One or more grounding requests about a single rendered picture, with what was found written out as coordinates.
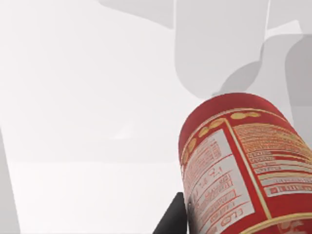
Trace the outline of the red and white can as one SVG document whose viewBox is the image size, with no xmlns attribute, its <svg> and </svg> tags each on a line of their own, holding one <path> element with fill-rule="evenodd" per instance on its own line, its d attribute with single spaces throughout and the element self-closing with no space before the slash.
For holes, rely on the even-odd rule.
<svg viewBox="0 0 312 234">
<path fill-rule="evenodd" d="M 178 151 L 190 234 L 312 234 L 312 150 L 269 101 L 205 101 Z"/>
</svg>

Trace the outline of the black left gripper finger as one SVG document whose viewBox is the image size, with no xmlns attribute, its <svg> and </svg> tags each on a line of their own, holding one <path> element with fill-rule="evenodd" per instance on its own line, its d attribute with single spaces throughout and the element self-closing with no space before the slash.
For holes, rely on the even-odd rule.
<svg viewBox="0 0 312 234">
<path fill-rule="evenodd" d="M 187 213 L 183 192 L 176 193 L 152 234 L 187 234 Z"/>
</svg>

